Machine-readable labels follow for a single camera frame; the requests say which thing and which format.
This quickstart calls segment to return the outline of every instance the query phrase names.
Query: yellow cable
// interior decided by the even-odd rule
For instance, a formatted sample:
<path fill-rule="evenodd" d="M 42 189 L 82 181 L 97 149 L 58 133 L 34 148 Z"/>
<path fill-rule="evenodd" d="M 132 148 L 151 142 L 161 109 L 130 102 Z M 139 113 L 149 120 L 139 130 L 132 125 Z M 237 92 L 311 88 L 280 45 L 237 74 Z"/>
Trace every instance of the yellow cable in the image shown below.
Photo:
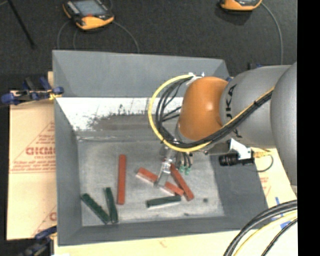
<path fill-rule="evenodd" d="M 248 244 L 248 242 L 250 242 L 251 240 L 253 240 L 255 237 L 257 237 L 260 233 L 265 232 L 266 230 L 271 230 L 276 226 L 279 226 L 281 223 L 285 223 L 287 221 L 293 221 L 294 219 L 296 219 L 298 217 L 298 211 L 295 210 L 287 215 L 284 215 L 272 222 L 270 222 L 269 224 L 263 226 L 262 228 L 258 229 L 257 231 L 255 231 L 253 234 L 251 234 L 238 248 L 238 250 L 234 253 L 233 256 L 237 256 L 239 255 L 239 253 L 244 249 L 245 245 Z"/>
<path fill-rule="evenodd" d="M 160 132 L 157 130 L 156 125 L 154 123 L 154 120 L 152 118 L 152 107 L 153 104 L 155 102 L 156 97 L 158 96 L 158 94 L 168 85 L 170 85 L 171 83 L 174 83 L 178 80 L 182 80 L 182 79 L 187 79 L 187 78 L 191 78 L 193 77 L 193 74 L 184 74 L 184 75 L 180 75 L 180 76 L 176 76 L 174 78 L 169 79 L 168 81 L 166 81 L 165 83 L 163 83 L 162 85 L 160 85 L 160 87 L 154 92 L 154 94 L 152 95 L 149 105 L 148 105 L 148 119 L 149 119 L 149 123 L 151 125 L 151 128 L 154 132 L 154 134 L 165 144 L 167 145 L 169 148 L 178 151 L 178 152 L 193 152 L 193 151 L 197 151 L 200 150 L 202 148 L 204 148 L 205 146 L 209 145 L 211 142 L 206 142 L 194 147 L 188 147 L 188 148 L 180 148 L 177 146 L 174 146 L 172 144 L 170 144 L 167 140 L 164 139 L 164 137 L 160 134 Z M 238 118 L 242 113 L 244 113 L 247 109 L 249 109 L 252 105 L 255 104 L 256 101 L 258 101 L 259 99 L 261 99 L 262 97 L 264 97 L 265 95 L 267 95 L 268 93 L 272 92 L 274 90 L 275 87 L 272 87 L 270 90 L 268 90 L 266 93 L 264 93 L 263 95 L 261 95 L 259 98 L 257 98 L 253 103 L 251 103 L 249 106 L 247 106 L 245 109 L 243 109 L 240 113 L 238 113 L 233 119 L 231 119 L 229 122 L 227 122 L 224 126 L 222 126 L 220 129 L 223 129 L 225 126 L 229 125 L 230 123 L 232 123 L 236 118 Z"/>
<path fill-rule="evenodd" d="M 151 125 L 151 128 L 153 130 L 153 132 L 155 133 L 155 135 L 165 144 L 167 145 L 169 148 L 178 151 L 178 152 L 192 152 L 192 151 L 197 151 L 202 149 L 203 147 L 205 147 L 206 145 L 208 145 L 210 142 L 207 142 L 205 144 L 201 144 L 198 146 L 194 146 L 194 147 L 190 147 L 190 148 L 180 148 L 174 145 L 171 145 L 168 141 L 166 141 L 164 139 L 164 137 L 160 134 L 160 132 L 157 130 L 156 125 L 154 123 L 153 117 L 152 117 L 152 107 L 153 104 L 155 102 L 156 97 L 158 96 L 158 94 L 168 85 L 178 81 L 178 80 L 182 80 L 182 79 L 187 79 L 187 78 L 191 78 L 194 75 L 190 75 L 190 74 L 184 74 L 184 75 L 180 75 L 174 78 L 171 78 L 170 80 L 166 81 L 165 83 L 163 83 L 152 95 L 150 102 L 149 102 L 149 106 L 148 106 L 148 119 L 149 119 L 149 123 Z"/>

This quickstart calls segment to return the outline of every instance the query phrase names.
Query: clamp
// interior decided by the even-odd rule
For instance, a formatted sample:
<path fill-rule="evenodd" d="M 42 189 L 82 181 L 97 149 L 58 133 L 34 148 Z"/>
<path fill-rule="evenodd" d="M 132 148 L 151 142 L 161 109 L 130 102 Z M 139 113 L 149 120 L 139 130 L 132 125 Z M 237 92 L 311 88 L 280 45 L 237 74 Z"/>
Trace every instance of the clamp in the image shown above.
<path fill-rule="evenodd" d="M 27 77 L 22 84 L 22 90 L 15 91 L 14 93 L 9 92 L 2 95 L 1 102 L 7 105 L 18 105 L 32 101 L 54 99 L 55 97 L 61 96 L 65 92 L 63 87 L 52 88 L 44 76 L 41 76 L 39 81 L 42 86 L 41 90 L 36 89 L 30 77 Z"/>

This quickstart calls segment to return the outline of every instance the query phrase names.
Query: red block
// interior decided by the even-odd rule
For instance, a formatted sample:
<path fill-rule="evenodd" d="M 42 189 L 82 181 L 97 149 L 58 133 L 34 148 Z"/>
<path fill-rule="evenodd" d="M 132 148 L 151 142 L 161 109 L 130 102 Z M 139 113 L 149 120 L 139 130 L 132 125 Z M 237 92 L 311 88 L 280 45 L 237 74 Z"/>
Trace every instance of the red block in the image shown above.
<path fill-rule="evenodd" d="M 117 193 L 117 204 L 125 204 L 125 195 L 126 195 L 126 166 L 127 158 L 124 154 L 119 155 L 119 164 L 118 164 L 118 193 Z"/>
<path fill-rule="evenodd" d="M 170 171 L 171 171 L 171 176 L 173 177 L 175 183 L 184 191 L 185 198 L 188 201 L 194 199 L 195 198 L 194 194 L 192 193 L 191 189 L 188 187 L 184 178 L 182 178 L 181 174 L 173 164 L 171 164 Z"/>
<path fill-rule="evenodd" d="M 158 179 L 157 175 L 142 167 L 138 170 L 137 175 L 152 183 L 155 183 Z M 184 194 L 184 191 L 181 188 L 177 187 L 176 185 L 173 185 L 168 181 L 165 183 L 164 188 L 170 193 L 177 194 L 179 196 L 182 196 Z"/>

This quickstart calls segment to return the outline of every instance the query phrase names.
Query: orange device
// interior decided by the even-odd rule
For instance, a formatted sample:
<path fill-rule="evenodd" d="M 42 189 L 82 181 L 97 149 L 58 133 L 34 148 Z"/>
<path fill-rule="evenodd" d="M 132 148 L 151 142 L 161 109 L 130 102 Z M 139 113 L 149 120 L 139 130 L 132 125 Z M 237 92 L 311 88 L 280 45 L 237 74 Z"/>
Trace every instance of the orange device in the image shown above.
<path fill-rule="evenodd" d="M 85 31 L 103 27 L 115 18 L 100 0 L 69 0 L 62 8 L 68 18 Z"/>
<path fill-rule="evenodd" d="M 223 9 L 236 12 L 249 12 L 257 8 L 262 0 L 219 0 Z"/>

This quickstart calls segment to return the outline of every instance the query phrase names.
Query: black cable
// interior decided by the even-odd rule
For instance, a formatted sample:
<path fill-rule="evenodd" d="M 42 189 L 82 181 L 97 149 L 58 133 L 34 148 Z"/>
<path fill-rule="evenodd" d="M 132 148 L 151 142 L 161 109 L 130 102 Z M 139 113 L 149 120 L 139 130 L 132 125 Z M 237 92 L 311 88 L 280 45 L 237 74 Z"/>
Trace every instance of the black cable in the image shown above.
<path fill-rule="evenodd" d="M 182 141 L 172 140 L 172 136 L 171 135 L 163 133 L 163 125 L 162 125 L 162 117 L 161 116 L 163 115 L 163 112 L 164 112 L 164 109 L 165 109 L 166 99 L 169 97 L 170 93 L 174 90 L 174 88 L 176 86 L 176 85 L 174 85 L 174 86 L 173 85 L 170 85 L 166 89 L 166 91 L 163 93 L 162 97 L 160 98 L 160 101 L 158 103 L 157 110 L 156 110 L 156 127 L 157 127 L 159 133 L 163 136 L 163 138 L 166 141 L 168 141 L 168 143 L 170 143 L 173 146 L 176 146 L 176 147 L 179 147 L 179 148 L 184 148 L 184 149 L 195 147 L 195 146 L 202 145 L 202 144 L 205 144 L 205 143 L 212 144 L 212 143 L 215 143 L 215 142 L 221 140 L 226 135 L 231 133 L 237 126 L 239 126 L 255 110 L 257 110 L 264 103 L 269 101 L 271 99 L 271 96 L 272 96 L 272 91 L 270 91 L 269 93 L 267 93 L 263 97 L 259 98 L 258 100 L 256 100 L 254 102 L 253 105 L 251 105 L 248 109 L 246 109 L 243 113 L 241 113 L 231 123 L 229 123 L 228 125 L 224 126 L 223 128 L 221 128 L 217 132 L 215 132 L 215 133 L 213 133 L 213 134 L 211 134 L 211 135 L 209 135 L 209 136 L 207 136 L 207 137 L 205 137 L 203 139 L 200 139 L 198 141 L 194 141 L 194 142 L 191 142 L 191 143 L 185 143 L 185 142 L 182 142 Z"/>
<path fill-rule="evenodd" d="M 165 122 L 165 121 L 168 121 L 168 120 L 177 118 L 177 117 L 179 117 L 179 116 L 180 116 L 180 114 L 172 115 L 172 116 L 170 116 L 170 117 L 167 117 L 167 118 L 162 119 L 162 122 Z"/>
<path fill-rule="evenodd" d="M 269 243 L 269 245 L 266 247 L 266 249 L 263 251 L 261 256 L 266 256 L 267 253 L 270 251 L 270 249 L 275 245 L 277 240 L 288 230 L 290 229 L 294 224 L 298 222 L 298 218 L 294 219 L 290 223 L 288 223 L 283 229 L 280 230 L 278 234 L 272 239 L 272 241 Z"/>
<path fill-rule="evenodd" d="M 162 96 L 159 99 L 159 102 L 156 106 L 156 111 L 155 111 L 155 125 L 158 131 L 160 131 L 164 136 L 164 138 L 167 138 L 170 141 L 173 141 L 175 138 L 171 135 L 170 132 L 168 132 L 162 125 L 163 119 L 164 119 L 164 110 L 165 106 L 167 105 L 167 99 L 169 98 L 170 94 L 176 89 L 180 88 L 180 86 L 190 80 L 191 77 L 182 79 L 180 81 L 176 81 L 173 84 L 171 84 L 167 90 L 165 90 L 162 94 Z"/>
<path fill-rule="evenodd" d="M 274 157 L 272 156 L 272 155 L 268 155 L 270 158 L 271 158 L 271 163 L 269 164 L 269 166 L 267 167 L 267 168 L 265 168 L 265 169 L 262 169 L 262 170 L 252 170 L 252 169 L 250 169 L 250 168 L 248 168 L 248 167 L 245 167 L 247 170 L 249 170 L 249 171 L 251 171 L 251 172 L 255 172 L 255 173 L 264 173 L 264 172 L 266 172 L 266 171 L 268 171 L 268 170 L 270 170 L 270 168 L 274 165 Z"/>
<path fill-rule="evenodd" d="M 292 200 L 289 202 L 278 204 L 270 209 L 263 211 L 249 221 L 239 232 L 239 234 L 231 241 L 223 256 L 231 256 L 240 240 L 254 227 L 269 220 L 272 217 L 294 211 L 298 208 L 298 201 Z"/>
<path fill-rule="evenodd" d="M 188 162 L 187 154 L 185 152 L 183 152 L 182 155 L 183 155 L 183 166 L 186 167 L 187 166 L 187 162 Z"/>
<path fill-rule="evenodd" d="M 15 17 L 16 17 L 16 19 L 18 20 L 18 22 L 19 22 L 19 24 L 20 24 L 20 26 L 21 26 L 21 28 L 22 28 L 25 36 L 26 36 L 26 38 L 28 39 L 31 48 L 32 48 L 33 50 L 36 49 L 36 48 L 37 48 L 37 45 L 35 44 L 35 42 L 34 42 L 33 39 L 31 38 L 31 36 L 30 36 L 30 34 L 29 34 L 29 32 L 28 32 L 28 30 L 27 30 L 24 22 L 22 21 L 22 19 L 21 19 L 19 13 L 18 13 L 16 7 L 14 6 L 14 3 L 13 3 L 11 0 L 7 0 L 7 2 L 9 3 L 9 5 L 10 5 L 10 7 L 11 7 L 11 9 L 12 9 L 12 11 L 13 11 Z"/>
<path fill-rule="evenodd" d="M 189 168 L 191 168 L 192 163 L 191 163 L 190 156 L 189 156 L 189 154 L 188 154 L 188 153 L 185 153 L 185 155 L 186 155 L 186 160 L 188 161 L 188 166 L 189 166 Z"/>
<path fill-rule="evenodd" d="M 170 112 L 168 112 L 168 113 L 166 113 L 164 116 L 163 116 L 163 118 L 166 118 L 167 116 L 169 116 L 169 115 L 171 115 L 171 114 L 173 114 L 173 113 L 175 113 L 175 112 L 177 112 L 178 110 L 180 110 L 181 109 L 181 106 L 178 106 L 177 108 L 175 108 L 174 110 L 172 110 L 172 111 L 170 111 Z"/>

